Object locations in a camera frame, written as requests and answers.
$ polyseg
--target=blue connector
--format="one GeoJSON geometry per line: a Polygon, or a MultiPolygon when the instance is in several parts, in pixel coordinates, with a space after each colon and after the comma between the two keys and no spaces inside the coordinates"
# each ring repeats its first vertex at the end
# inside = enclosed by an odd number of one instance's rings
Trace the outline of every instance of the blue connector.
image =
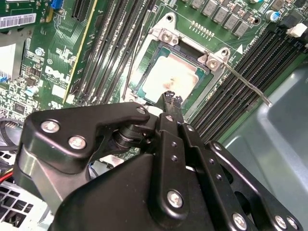
{"type": "Polygon", "coordinates": [[[63,0],[52,0],[51,8],[57,10],[62,8],[63,0]]]}
{"type": "Polygon", "coordinates": [[[0,76],[0,83],[4,83],[6,81],[8,81],[8,76],[4,73],[3,76],[0,76]]]}

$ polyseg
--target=metal screw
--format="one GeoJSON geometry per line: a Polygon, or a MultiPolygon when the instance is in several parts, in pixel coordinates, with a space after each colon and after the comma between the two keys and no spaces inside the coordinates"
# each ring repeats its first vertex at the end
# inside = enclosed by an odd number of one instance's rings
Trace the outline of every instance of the metal screw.
{"type": "Polygon", "coordinates": [[[68,140],[68,144],[69,146],[71,146],[74,149],[84,149],[87,145],[86,141],[84,140],[84,138],[81,138],[79,136],[73,136],[68,140]]]}
{"type": "Polygon", "coordinates": [[[187,128],[188,128],[189,131],[193,131],[193,127],[192,126],[187,125],[187,128]]]}
{"type": "Polygon", "coordinates": [[[181,208],[183,206],[183,199],[176,191],[169,191],[167,193],[167,199],[169,203],[175,208],[181,208]]]}
{"type": "Polygon", "coordinates": [[[169,120],[170,122],[173,121],[173,118],[172,118],[172,116],[170,116],[170,115],[166,116],[166,118],[167,118],[167,120],[169,120]]]}
{"type": "Polygon", "coordinates": [[[142,107],[137,107],[137,112],[139,112],[140,114],[145,114],[145,110],[142,107]]]}
{"type": "Polygon", "coordinates": [[[238,214],[238,213],[234,213],[232,215],[233,221],[235,223],[235,225],[240,229],[240,230],[246,230],[247,229],[247,224],[246,221],[244,220],[244,218],[238,214]]]}
{"type": "Polygon", "coordinates": [[[217,150],[220,150],[220,151],[222,150],[221,147],[220,147],[218,144],[216,144],[216,143],[214,143],[214,147],[215,147],[217,150]]]}
{"type": "Polygon", "coordinates": [[[298,230],[298,226],[292,218],[287,217],[287,220],[294,229],[298,230]]]}
{"type": "Polygon", "coordinates": [[[211,66],[211,68],[215,68],[217,66],[217,62],[216,61],[212,61],[210,66],[211,66]]]}
{"type": "Polygon", "coordinates": [[[162,35],[162,40],[163,40],[164,42],[170,42],[170,41],[172,40],[172,35],[169,34],[169,33],[164,33],[164,34],[162,35]]]}
{"type": "Polygon", "coordinates": [[[173,162],[177,162],[177,161],[178,161],[178,157],[177,157],[176,155],[173,155],[172,158],[171,158],[171,160],[172,160],[173,162]]]}
{"type": "Polygon", "coordinates": [[[287,228],[287,225],[285,224],[284,220],[282,219],[282,217],[280,216],[275,216],[275,220],[277,222],[277,224],[283,228],[283,229],[286,229],[287,228]]]}
{"type": "Polygon", "coordinates": [[[47,133],[55,133],[60,130],[60,126],[54,121],[45,121],[40,125],[41,129],[47,133]]]}

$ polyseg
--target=black wire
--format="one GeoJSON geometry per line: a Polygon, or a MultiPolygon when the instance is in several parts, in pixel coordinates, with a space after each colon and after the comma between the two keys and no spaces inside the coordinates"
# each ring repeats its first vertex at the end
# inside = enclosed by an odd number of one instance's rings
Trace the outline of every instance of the black wire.
{"type": "Polygon", "coordinates": [[[0,132],[1,132],[1,136],[4,140],[4,142],[8,145],[8,146],[14,146],[15,144],[13,143],[13,141],[10,139],[10,137],[8,136],[8,133],[6,132],[6,122],[2,121],[0,124],[0,132]]]}
{"type": "Polygon", "coordinates": [[[18,145],[15,145],[14,142],[10,139],[6,132],[6,126],[5,124],[7,122],[13,122],[20,126],[23,125],[23,123],[17,119],[11,119],[11,118],[1,118],[0,119],[0,133],[4,140],[4,142],[7,144],[7,146],[0,146],[0,151],[17,151],[18,145]]]}
{"type": "Polygon", "coordinates": [[[11,168],[12,168],[12,166],[9,165],[9,163],[7,163],[6,161],[4,161],[0,158],[0,170],[6,171],[6,170],[10,170],[11,168]]]}

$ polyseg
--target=motherboard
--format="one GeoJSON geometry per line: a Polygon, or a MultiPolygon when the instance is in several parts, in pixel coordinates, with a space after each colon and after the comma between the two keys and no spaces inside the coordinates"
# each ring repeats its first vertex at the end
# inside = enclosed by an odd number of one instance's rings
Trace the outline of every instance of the motherboard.
{"type": "Polygon", "coordinates": [[[305,0],[5,0],[1,117],[170,90],[222,140],[262,103],[249,84],[266,98],[307,58],[307,26],[305,0]]]}

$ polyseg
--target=ram slot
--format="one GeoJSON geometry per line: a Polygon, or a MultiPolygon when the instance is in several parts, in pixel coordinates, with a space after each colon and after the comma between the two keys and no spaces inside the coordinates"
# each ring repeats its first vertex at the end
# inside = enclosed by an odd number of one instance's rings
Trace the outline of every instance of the ram slot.
{"type": "Polygon", "coordinates": [[[93,92],[95,92],[95,86],[98,81],[100,81],[99,77],[100,71],[106,67],[106,63],[108,62],[110,58],[110,54],[112,53],[113,49],[116,48],[117,43],[119,41],[119,37],[126,25],[129,11],[131,8],[130,0],[125,0],[123,3],[120,4],[119,9],[116,12],[116,18],[114,19],[114,22],[112,23],[112,27],[110,30],[110,33],[108,33],[107,38],[105,40],[104,47],[102,48],[98,60],[95,64],[95,68],[92,72],[90,83],[85,88],[85,98],[84,101],[88,102],[91,101],[93,98],[93,92]]]}
{"type": "Polygon", "coordinates": [[[92,84],[91,82],[94,81],[92,78],[93,71],[96,68],[99,55],[102,52],[103,48],[105,47],[106,38],[113,25],[113,21],[115,19],[114,16],[115,12],[119,8],[118,2],[119,2],[118,0],[111,0],[111,2],[109,3],[108,11],[104,17],[103,23],[100,25],[98,36],[96,37],[89,60],[87,62],[81,80],[79,82],[79,87],[77,92],[79,97],[81,93],[83,93],[83,91],[88,87],[88,85],[91,85],[92,84]]]}
{"type": "Polygon", "coordinates": [[[106,73],[107,76],[111,73],[112,69],[115,69],[115,73],[113,73],[113,78],[111,80],[111,83],[108,86],[108,91],[106,94],[103,95],[103,97],[100,100],[100,103],[107,103],[112,96],[120,78],[121,75],[123,74],[123,71],[125,69],[126,64],[129,61],[129,58],[132,54],[132,51],[134,50],[134,47],[136,46],[136,42],[139,37],[139,32],[141,29],[141,24],[143,22],[143,18],[145,16],[145,13],[147,11],[148,6],[150,5],[150,2],[152,0],[148,1],[140,1],[140,5],[136,8],[139,9],[138,11],[135,12],[135,14],[132,16],[132,21],[133,21],[133,26],[132,29],[129,30],[128,28],[128,33],[129,36],[124,42],[124,46],[122,51],[119,52],[119,54],[116,54],[116,57],[120,57],[116,63],[119,63],[117,66],[119,68],[114,68],[112,65],[111,68],[109,69],[109,73],[106,73]]]}
{"type": "MultiPolygon", "coordinates": [[[[250,51],[238,62],[235,70],[239,73],[243,73],[243,71],[256,60],[256,57],[250,54],[258,54],[267,46],[273,39],[274,35],[266,33],[262,35],[258,41],[254,44],[254,46],[250,49],[250,51]]],[[[234,84],[238,81],[233,75],[229,74],[227,79],[222,83],[222,85],[218,88],[215,94],[207,101],[200,111],[197,113],[195,118],[192,121],[192,125],[195,128],[200,127],[205,120],[207,120],[207,116],[211,114],[211,112],[215,109],[217,105],[224,99],[225,95],[232,90],[234,84]]]]}
{"type": "Polygon", "coordinates": [[[137,32],[137,28],[139,28],[140,23],[142,22],[142,19],[144,17],[144,14],[147,10],[147,7],[149,5],[150,0],[138,0],[134,6],[134,9],[132,10],[131,15],[129,16],[129,20],[127,25],[125,26],[125,30],[123,34],[121,35],[121,39],[118,45],[118,49],[114,50],[114,53],[112,55],[112,58],[110,59],[108,65],[106,68],[100,73],[100,75],[103,77],[97,91],[95,93],[95,97],[98,99],[96,103],[100,103],[102,101],[105,101],[105,98],[103,96],[106,83],[110,77],[111,71],[114,69],[115,64],[121,64],[123,58],[125,58],[123,55],[126,54],[127,50],[129,49],[129,45],[132,43],[132,39],[135,37],[135,34],[137,32]]]}
{"type": "MultiPolygon", "coordinates": [[[[277,58],[279,59],[271,59],[271,62],[268,63],[267,67],[263,69],[263,73],[258,74],[258,78],[250,81],[254,86],[260,86],[260,88],[263,89],[262,82],[267,81],[267,80],[272,80],[274,79],[273,77],[267,78],[265,75],[266,72],[271,69],[271,66],[274,66],[275,63],[280,63],[283,59],[283,57],[286,57],[289,55],[289,51],[285,49],[279,49],[278,50],[277,58]]],[[[202,135],[204,137],[204,140],[208,141],[211,136],[206,135],[206,134],[214,134],[218,129],[221,128],[219,124],[221,124],[223,121],[227,120],[230,118],[238,108],[244,107],[246,108],[245,105],[247,102],[247,99],[249,99],[249,96],[251,96],[252,91],[246,86],[242,85],[241,89],[229,100],[228,104],[224,106],[224,108],[219,112],[218,115],[216,115],[218,119],[213,120],[210,124],[206,125],[205,129],[202,131],[202,135]]]]}
{"type": "MultiPolygon", "coordinates": [[[[298,55],[293,55],[293,56],[288,57],[288,60],[283,63],[283,65],[285,65],[285,68],[277,68],[275,73],[273,73],[274,74],[273,76],[275,76],[275,78],[268,78],[265,82],[265,85],[263,85],[261,88],[259,87],[259,89],[266,90],[277,79],[277,77],[279,77],[285,71],[285,69],[293,61],[295,61],[297,57],[298,55]]],[[[229,116],[223,123],[217,124],[216,130],[211,134],[211,136],[204,137],[203,141],[207,142],[209,140],[219,139],[234,124],[234,122],[237,119],[239,119],[244,113],[246,113],[249,105],[255,103],[259,98],[259,96],[256,95],[254,92],[251,92],[251,94],[253,94],[254,96],[250,98],[245,108],[242,108],[241,110],[240,108],[237,109],[238,110],[237,113],[235,113],[233,116],[229,116]]]]}
{"type": "MultiPolygon", "coordinates": [[[[244,76],[244,78],[253,84],[253,79],[254,77],[256,77],[256,75],[252,75],[252,73],[258,70],[261,65],[266,64],[269,58],[272,57],[272,55],[274,54],[274,51],[277,49],[277,47],[279,47],[279,44],[279,41],[273,41],[270,44],[267,44],[267,46],[263,47],[263,49],[261,49],[261,52],[256,54],[255,59],[252,61],[252,63],[248,65],[243,71],[242,75],[244,76]]],[[[230,87],[230,90],[228,91],[229,94],[225,95],[219,101],[219,103],[215,104],[215,106],[212,108],[212,112],[210,113],[209,117],[204,121],[204,123],[196,126],[199,131],[202,131],[200,134],[201,136],[203,136],[205,132],[207,132],[207,128],[218,119],[218,116],[221,113],[224,112],[224,109],[222,110],[221,106],[226,104],[228,106],[229,103],[242,91],[243,86],[245,86],[245,84],[236,79],[235,83],[230,87]]]]}

